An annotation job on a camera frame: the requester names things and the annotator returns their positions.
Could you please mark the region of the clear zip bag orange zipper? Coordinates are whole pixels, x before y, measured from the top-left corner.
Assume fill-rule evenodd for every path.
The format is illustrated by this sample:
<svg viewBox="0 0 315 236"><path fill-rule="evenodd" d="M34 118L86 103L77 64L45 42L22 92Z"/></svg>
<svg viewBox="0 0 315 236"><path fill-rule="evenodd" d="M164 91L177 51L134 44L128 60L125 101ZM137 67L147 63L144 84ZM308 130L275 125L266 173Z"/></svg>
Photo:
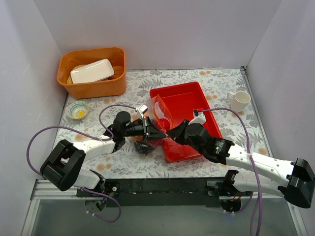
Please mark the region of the clear zip bag orange zipper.
<svg viewBox="0 0 315 236"><path fill-rule="evenodd" d="M149 117L151 119L153 125L157 129L164 132L163 130L161 130L161 128L158 124L158 120L162 119L162 118L168 119L170 122L170 129L173 128L172 115L171 115L167 105L165 104L165 102L163 101L163 99L159 95L152 97L150 100L147 101L147 103L145 105L148 107L148 110L144 114L144 117ZM133 140L133 143L136 141L145 141L145 142L153 145L156 149L157 147L161 146L163 144L163 141L167 138L168 138L168 136L166 134L166 138L161 139L161 140L156 140L156 141L148 141L146 139L142 140L141 136L132 137L132 140Z"/></svg>

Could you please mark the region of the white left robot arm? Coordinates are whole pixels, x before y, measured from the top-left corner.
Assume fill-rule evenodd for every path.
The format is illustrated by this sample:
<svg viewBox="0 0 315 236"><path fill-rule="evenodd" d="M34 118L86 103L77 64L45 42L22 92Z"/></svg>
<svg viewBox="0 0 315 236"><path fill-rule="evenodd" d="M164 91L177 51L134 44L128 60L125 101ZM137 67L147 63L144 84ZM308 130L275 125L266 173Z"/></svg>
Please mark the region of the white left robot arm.
<svg viewBox="0 0 315 236"><path fill-rule="evenodd" d="M120 150L127 137L136 137L134 146L139 154L152 152L156 142L166 138L149 117L131 121L128 112L117 113L110 130L100 138L71 143L61 140L42 164L40 173L60 191L71 187L83 187L95 197L105 191L105 178L96 171L84 170L84 161L102 154L112 154Z"/></svg>

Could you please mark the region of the dark grape bunch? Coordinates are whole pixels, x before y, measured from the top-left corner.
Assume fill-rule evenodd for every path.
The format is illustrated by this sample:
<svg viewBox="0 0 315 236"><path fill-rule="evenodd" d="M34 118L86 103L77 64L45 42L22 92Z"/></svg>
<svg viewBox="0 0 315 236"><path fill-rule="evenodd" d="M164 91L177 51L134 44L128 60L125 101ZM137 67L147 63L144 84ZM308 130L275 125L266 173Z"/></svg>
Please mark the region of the dark grape bunch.
<svg viewBox="0 0 315 236"><path fill-rule="evenodd" d="M135 151L143 156L147 156L155 150L155 147L145 141L134 142Z"/></svg>

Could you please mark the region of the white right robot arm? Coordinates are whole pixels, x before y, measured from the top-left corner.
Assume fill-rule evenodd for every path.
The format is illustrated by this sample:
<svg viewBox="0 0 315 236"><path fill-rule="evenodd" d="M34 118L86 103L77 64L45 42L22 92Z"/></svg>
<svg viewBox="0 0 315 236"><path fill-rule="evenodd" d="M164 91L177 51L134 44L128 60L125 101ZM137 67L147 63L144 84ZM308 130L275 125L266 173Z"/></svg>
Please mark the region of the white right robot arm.
<svg viewBox="0 0 315 236"><path fill-rule="evenodd" d="M199 123L184 120L167 131L167 135L180 145L192 147L207 160L245 169L234 178L223 182L223 191L234 195L238 191L257 191L284 197L289 203L310 208L315 190L315 174L308 161L279 160L259 153L248 155L244 148L232 141L212 137Z"/></svg>

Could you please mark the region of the red plastic tray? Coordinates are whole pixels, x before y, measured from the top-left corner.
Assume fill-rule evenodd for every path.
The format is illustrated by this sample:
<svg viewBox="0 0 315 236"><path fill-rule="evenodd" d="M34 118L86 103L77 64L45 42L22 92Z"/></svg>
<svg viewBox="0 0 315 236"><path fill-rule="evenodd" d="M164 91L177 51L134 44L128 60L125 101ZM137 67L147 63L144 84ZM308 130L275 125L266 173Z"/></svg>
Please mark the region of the red plastic tray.
<svg viewBox="0 0 315 236"><path fill-rule="evenodd" d="M180 125L185 119L190 122L193 119L193 111L202 109L206 117L206 122L203 126L213 137L213 142L208 145L207 155L204 156L218 156L224 151L225 139L222 137L213 113L208 111L210 106L205 98L201 85L198 82L190 82L150 90L151 98L156 95L159 95L167 105L173 118L173 128ZM192 147L180 145L170 137L163 141L162 146L165 158L170 163L203 156Z"/></svg>

